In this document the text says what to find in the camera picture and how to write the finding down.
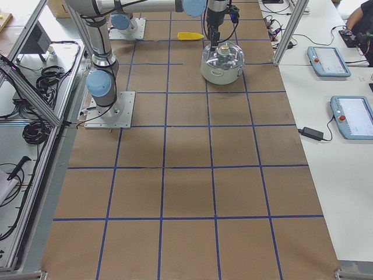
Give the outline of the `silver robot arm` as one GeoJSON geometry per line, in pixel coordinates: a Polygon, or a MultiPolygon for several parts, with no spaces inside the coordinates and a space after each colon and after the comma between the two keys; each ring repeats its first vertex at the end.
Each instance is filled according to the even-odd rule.
{"type": "Polygon", "coordinates": [[[138,30],[136,19],[132,15],[116,13],[110,17],[110,36],[112,39],[133,40],[138,30]]]}
{"type": "Polygon", "coordinates": [[[117,30],[130,29],[133,13],[184,12],[192,18],[205,15],[206,35],[212,48],[222,43],[219,27],[225,15],[229,15],[235,25],[239,22],[239,9],[231,1],[67,1],[67,5],[79,14],[87,27],[95,69],[88,75],[86,86],[100,117],[117,116],[122,111],[116,85],[118,60],[112,53],[107,15],[117,30]]]}

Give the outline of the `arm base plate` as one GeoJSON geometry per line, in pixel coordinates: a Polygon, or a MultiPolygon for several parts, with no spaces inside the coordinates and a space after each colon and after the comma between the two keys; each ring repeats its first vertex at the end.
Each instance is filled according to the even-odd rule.
{"type": "Polygon", "coordinates": [[[97,106],[92,97],[90,106],[95,108],[88,111],[87,121],[83,123],[83,126],[87,129],[130,128],[135,95],[135,92],[117,93],[117,101],[108,111],[107,108],[97,106]]]}
{"type": "Polygon", "coordinates": [[[146,18],[132,18],[112,16],[109,28],[109,39],[118,40],[143,40],[146,18]]]}

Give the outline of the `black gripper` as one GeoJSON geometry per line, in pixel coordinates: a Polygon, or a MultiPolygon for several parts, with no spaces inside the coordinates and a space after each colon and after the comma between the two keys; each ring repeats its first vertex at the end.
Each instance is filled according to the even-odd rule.
{"type": "Polygon", "coordinates": [[[225,15],[229,15],[234,24],[239,22],[240,10],[232,4],[232,1],[210,0],[207,2],[207,14],[205,35],[210,40],[210,52],[214,52],[219,46],[219,26],[223,24],[225,15]]]}

